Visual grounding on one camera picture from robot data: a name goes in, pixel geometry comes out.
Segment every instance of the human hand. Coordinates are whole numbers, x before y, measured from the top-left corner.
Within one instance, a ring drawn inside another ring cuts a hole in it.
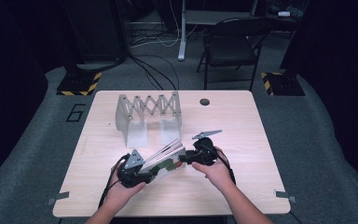
[[[110,185],[118,181],[117,169],[113,173]],[[108,190],[103,206],[108,208],[112,213],[116,214],[127,204],[130,198],[141,191],[145,185],[146,183],[142,182],[133,188],[127,189],[120,182],[117,182],[110,190]]]
[[[222,149],[220,147],[215,148],[219,156],[221,158],[225,158],[223,153],[221,152]],[[208,178],[209,181],[211,181],[211,183],[220,191],[232,185],[235,185],[231,180],[228,168],[218,158],[216,162],[211,166],[202,165],[197,162],[192,162],[191,166],[193,166],[194,169],[204,173],[205,178]]]

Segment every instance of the desk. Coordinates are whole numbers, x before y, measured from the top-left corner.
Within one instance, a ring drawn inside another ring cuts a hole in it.
[[[253,0],[250,12],[198,11],[186,10],[186,0],[182,1],[182,35],[179,47],[178,60],[183,61],[186,54],[186,24],[215,25],[230,18],[251,17],[255,14],[258,0]]]
[[[117,160],[132,152],[116,129],[115,113],[120,94],[129,99],[148,94],[171,96],[170,91],[98,91],[92,103],[74,156],[60,192],[69,198],[56,202],[56,217],[90,217]],[[182,142],[194,149],[192,136],[221,129],[211,136],[226,153],[236,176],[237,186],[265,214],[290,211],[287,199],[277,198],[274,190],[284,191],[263,124],[249,91],[179,91],[182,110]],[[207,106],[200,99],[210,100]],[[147,117],[148,145],[137,148],[147,159],[163,145],[159,141],[159,116]],[[164,176],[136,194],[117,214],[118,217],[216,216],[231,215],[222,194],[191,166]]]

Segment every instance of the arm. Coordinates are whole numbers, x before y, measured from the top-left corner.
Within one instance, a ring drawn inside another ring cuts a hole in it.
[[[232,182],[228,169],[219,159],[212,166],[191,163],[194,169],[205,174],[211,183],[222,192],[226,198],[233,216],[239,224],[272,223]]]
[[[118,181],[117,170],[113,174],[111,184]],[[86,223],[110,223],[112,218],[120,211],[130,200],[130,198],[141,191],[146,183],[140,183],[137,186],[126,189],[119,182],[117,182],[107,193],[103,205],[87,220]]]

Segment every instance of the yellow black caution tape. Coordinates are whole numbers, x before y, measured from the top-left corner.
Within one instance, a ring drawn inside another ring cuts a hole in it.
[[[57,95],[92,95],[95,88],[97,88],[98,81],[100,80],[102,73],[95,75],[91,85],[87,91],[57,91]]]
[[[268,95],[274,95],[274,92],[272,91],[271,84],[269,83],[269,79],[267,77],[267,74],[271,75],[281,75],[282,73],[261,73],[261,77],[263,78],[264,87],[266,88]]]

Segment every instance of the wrist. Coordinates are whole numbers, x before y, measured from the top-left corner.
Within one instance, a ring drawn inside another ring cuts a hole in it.
[[[222,192],[223,195],[231,192],[232,190],[237,189],[237,186],[230,180],[227,181],[224,185],[222,185],[219,190]]]
[[[114,204],[111,203],[104,203],[100,209],[107,214],[112,214],[113,216],[115,216],[116,213],[120,210]]]

